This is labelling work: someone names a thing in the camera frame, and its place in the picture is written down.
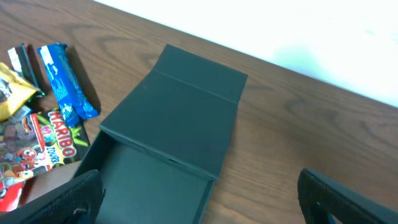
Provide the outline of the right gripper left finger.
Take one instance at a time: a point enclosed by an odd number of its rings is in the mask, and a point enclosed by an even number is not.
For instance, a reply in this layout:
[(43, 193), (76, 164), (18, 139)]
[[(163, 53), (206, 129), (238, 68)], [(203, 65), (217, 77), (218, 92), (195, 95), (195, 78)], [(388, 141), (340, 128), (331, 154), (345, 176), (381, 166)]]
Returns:
[(97, 170), (89, 170), (39, 198), (1, 215), (1, 223), (94, 223), (104, 199)]

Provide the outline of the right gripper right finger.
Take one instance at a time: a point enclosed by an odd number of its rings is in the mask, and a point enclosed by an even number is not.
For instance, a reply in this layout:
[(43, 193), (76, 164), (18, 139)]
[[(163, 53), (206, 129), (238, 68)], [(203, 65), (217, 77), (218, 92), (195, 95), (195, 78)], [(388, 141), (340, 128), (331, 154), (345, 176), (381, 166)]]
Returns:
[(397, 223), (397, 212), (313, 169), (301, 170), (297, 191), (306, 224)]

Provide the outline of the Haribo gummy candy bag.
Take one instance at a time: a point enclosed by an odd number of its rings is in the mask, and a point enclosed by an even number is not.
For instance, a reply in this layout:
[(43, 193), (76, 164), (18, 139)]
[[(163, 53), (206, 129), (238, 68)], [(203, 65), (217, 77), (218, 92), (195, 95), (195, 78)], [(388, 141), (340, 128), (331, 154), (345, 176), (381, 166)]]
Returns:
[(1, 181), (14, 185), (79, 161), (89, 147), (84, 126), (67, 126), (58, 108), (7, 120), (1, 123)]

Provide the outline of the black cardboard gift box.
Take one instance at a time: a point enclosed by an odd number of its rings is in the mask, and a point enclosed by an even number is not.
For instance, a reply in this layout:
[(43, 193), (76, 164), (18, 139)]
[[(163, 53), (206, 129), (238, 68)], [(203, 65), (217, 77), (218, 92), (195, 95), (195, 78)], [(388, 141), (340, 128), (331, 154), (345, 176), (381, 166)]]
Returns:
[(97, 223), (200, 223), (247, 75), (172, 45), (102, 121), (77, 174), (99, 171)]

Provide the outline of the blue Oreo cookie pack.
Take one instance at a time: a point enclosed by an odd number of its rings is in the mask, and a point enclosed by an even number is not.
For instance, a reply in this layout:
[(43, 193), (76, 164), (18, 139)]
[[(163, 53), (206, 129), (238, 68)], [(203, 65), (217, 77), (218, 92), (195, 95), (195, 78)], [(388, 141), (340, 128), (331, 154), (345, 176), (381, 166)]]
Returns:
[(97, 117), (98, 111), (88, 101), (66, 53), (67, 44), (54, 43), (37, 49), (63, 119), (68, 126)]

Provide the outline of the yellow Hacks candy bag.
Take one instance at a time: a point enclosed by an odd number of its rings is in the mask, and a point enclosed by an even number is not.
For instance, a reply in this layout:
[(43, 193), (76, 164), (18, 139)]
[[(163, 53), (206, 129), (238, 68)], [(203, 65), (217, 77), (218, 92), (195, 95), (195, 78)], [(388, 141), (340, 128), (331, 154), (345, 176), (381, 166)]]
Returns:
[(1, 62), (1, 121), (13, 116), (38, 90)]

